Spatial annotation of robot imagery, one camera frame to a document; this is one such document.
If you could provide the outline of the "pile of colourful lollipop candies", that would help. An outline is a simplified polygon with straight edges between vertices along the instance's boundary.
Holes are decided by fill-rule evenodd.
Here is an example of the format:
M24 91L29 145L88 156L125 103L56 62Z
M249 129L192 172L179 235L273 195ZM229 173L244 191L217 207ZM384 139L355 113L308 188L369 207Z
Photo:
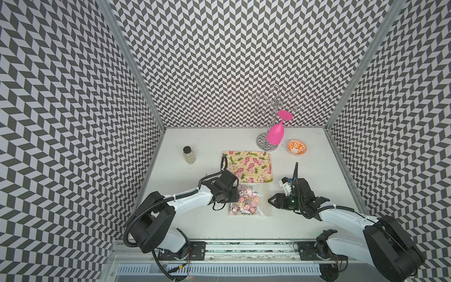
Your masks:
M238 201L231 203L230 216L254 216L260 214L260 194L252 186L238 187Z

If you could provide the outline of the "clear ziploc bag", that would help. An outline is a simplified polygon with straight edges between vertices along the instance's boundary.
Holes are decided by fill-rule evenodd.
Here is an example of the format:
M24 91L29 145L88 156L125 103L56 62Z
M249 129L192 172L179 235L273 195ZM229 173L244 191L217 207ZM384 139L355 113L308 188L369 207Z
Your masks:
M238 201L229 204L229 216L269 217L267 185L242 183L238 186Z

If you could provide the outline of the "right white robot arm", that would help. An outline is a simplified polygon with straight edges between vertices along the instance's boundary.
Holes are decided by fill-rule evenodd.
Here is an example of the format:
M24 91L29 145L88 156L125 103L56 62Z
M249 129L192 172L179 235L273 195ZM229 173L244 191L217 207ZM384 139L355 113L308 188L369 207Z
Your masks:
M297 242L302 260L352 258L373 266L390 282L405 281L425 263L425 255L394 217L363 215L317 197L303 178L284 177L280 186L284 191L268 200L273 207L336 226L313 243Z

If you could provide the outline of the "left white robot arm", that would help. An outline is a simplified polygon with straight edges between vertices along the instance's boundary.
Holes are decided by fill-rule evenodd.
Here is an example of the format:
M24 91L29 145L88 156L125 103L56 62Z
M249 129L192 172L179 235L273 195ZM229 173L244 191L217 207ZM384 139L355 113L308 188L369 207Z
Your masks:
M235 174L222 170L200 179L198 187L184 193L171 196L151 193L126 222L124 245L138 247L142 253L163 249L184 256L189 239L171 227L176 216L211 204L238 202L238 184Z

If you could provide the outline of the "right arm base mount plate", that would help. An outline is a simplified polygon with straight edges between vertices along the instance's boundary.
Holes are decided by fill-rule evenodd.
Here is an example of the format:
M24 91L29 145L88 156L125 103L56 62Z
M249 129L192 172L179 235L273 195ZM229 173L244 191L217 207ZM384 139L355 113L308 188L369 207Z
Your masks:
M335 255L332 253L327 253L326 258L323 258L318 254L315 245L316 242L314 241L300 241L295 242L293 248L299 254L301 261L340 263L349 260L349 257L347 256Z

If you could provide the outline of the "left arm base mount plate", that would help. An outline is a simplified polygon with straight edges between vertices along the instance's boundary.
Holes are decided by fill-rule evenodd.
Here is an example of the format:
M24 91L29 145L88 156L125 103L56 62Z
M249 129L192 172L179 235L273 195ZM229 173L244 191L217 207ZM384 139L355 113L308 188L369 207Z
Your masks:
M206 242L191 241L185 244L177 253L162 249L157 258L163 261L203 261L206 254Z

